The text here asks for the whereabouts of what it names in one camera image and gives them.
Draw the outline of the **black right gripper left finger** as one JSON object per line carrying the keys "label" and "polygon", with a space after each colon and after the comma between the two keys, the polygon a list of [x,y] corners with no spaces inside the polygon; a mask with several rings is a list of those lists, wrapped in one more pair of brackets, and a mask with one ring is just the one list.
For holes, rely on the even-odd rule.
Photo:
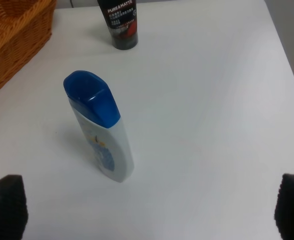
{"label": "black right gripper left finger", "polygon": [[28,223],[27,198],[21,175],[0,179],[0,240],[21,240]]}

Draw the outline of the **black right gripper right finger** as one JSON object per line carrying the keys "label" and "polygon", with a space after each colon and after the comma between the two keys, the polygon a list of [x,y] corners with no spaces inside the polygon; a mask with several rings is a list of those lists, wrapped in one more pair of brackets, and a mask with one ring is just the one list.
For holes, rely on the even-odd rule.
{"label": "black right gripper right finger", "polygon": [[282,176],[274,220],[281,238],[294,240],[294,174],[285,173]]}

